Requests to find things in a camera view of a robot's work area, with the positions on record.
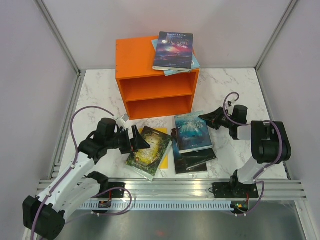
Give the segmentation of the green Alice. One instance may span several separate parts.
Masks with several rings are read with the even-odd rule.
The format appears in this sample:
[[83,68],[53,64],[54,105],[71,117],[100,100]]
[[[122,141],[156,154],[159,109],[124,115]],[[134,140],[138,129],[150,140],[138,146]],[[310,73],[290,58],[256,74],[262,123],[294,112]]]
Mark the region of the green Alice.
[[172,137],[167,128],[151,128],[145,126],[139,130],[142,138],[150,145],[150,148],[140,149],[131,153],[125,162],[125,166],[132,169],[145,179],[152,181],[168,155],[172,146]]

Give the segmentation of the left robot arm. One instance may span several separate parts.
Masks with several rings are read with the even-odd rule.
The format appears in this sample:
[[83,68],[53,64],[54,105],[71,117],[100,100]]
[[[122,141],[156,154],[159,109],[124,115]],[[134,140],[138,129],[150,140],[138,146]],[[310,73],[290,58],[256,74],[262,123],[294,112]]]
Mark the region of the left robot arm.
[[40,194],[23,201],[23,224],[31,231],[31,239],[39,235],[54,240],[78,207],[92,197],[103,198],[109,193],[109,178],[92,170],[108,150],[132,154],[151,147],[136,125],[131,129],[132,138],[116,120],[102,118],[96,130],[75,146],[74,160],[63,172]]

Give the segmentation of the blue ocean cover book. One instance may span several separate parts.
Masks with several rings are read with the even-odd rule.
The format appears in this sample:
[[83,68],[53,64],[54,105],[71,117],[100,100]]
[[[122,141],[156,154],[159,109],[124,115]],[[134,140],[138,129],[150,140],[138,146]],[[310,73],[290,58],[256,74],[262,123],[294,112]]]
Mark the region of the blue ocean cover book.
[[176,115],[176,141],[180,154],[210,149],[213,144],[206,121],[199,118],[203,111]]

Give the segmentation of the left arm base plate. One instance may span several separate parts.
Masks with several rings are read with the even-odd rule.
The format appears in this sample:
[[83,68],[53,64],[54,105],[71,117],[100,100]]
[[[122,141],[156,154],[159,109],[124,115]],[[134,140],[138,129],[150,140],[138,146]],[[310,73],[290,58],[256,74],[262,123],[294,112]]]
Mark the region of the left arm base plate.
[[124,197],[125,186],[126,184],[124,182],[109,182],[108,184],[101,185],[99,192],[93,197],[105,199],[121,199]]

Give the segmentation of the light blue paperback book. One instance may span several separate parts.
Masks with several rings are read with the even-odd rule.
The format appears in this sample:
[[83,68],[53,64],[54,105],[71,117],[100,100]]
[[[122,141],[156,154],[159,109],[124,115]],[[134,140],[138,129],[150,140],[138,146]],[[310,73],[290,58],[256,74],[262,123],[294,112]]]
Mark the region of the light blue paperback book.
[[[158,44],[158,39],[153,39],[151,42],[152,42],[154,50],[156,50],[157,49],[157,44]],[[191,69],[192,70],[196,70],[196,69],[199,69],[199,68],[200,68],[200,64],[199,64],[195,54],[193,53],[192,54]],[[182,71],[174,71],[174,70],[164,70],[163,72],[164,72],[165,76],[171,76],[171,75],[183,73]]]

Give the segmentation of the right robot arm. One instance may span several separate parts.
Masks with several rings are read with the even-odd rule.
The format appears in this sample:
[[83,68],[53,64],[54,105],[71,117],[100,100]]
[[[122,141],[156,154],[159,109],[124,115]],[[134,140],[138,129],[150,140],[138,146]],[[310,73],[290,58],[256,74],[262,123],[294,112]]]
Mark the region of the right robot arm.
[[286,162],[292,155],[292,148],[282,121],[258,121],[247,123],[248,108],[235,105],[233,112],[219,107],[217,110],[200,115],[208,127],[219,130],[220,127],[229,129],[233,140],[250,141],[251,157],[238,170],[235,170],[229,182],[222,188],[234,197],[256,190],[256,180],[269,167]]

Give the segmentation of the Robinson Crusoe purple book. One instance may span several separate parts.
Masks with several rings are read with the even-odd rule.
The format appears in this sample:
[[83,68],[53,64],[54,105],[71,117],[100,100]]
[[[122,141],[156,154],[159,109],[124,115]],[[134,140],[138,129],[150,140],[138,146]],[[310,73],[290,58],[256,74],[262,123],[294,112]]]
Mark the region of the Robinson Crusoe purple book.
[[157,71],[190,72],[193,42],[192,33],[161,31],[152,68]]

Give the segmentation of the black hardcover book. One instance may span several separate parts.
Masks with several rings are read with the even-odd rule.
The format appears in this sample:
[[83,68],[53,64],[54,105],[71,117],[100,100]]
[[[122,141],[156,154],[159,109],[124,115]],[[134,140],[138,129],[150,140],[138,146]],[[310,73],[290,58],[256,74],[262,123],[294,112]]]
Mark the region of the black hardcover book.
[[[173,134],[173,136],[176,137],[176,142],[178,143],[177,131],[175,128],[171,130],[171,134]],[[217,158],[212,148],[200,150],[200,151],[193,151],[189,153],[180,153],[180,154],[182,155],[183,159],[186,161],[187,169],[197,167],[201,164],[207,163]]]

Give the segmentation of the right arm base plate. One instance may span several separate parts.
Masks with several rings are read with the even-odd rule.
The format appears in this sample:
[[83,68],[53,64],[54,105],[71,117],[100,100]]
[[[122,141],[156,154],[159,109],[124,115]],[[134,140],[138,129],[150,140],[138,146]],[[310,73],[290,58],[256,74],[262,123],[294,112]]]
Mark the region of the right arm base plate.
[[256,184],[236,184],[229,182],[214,182],[209,192],[216,199],[258,199],[259,192]]

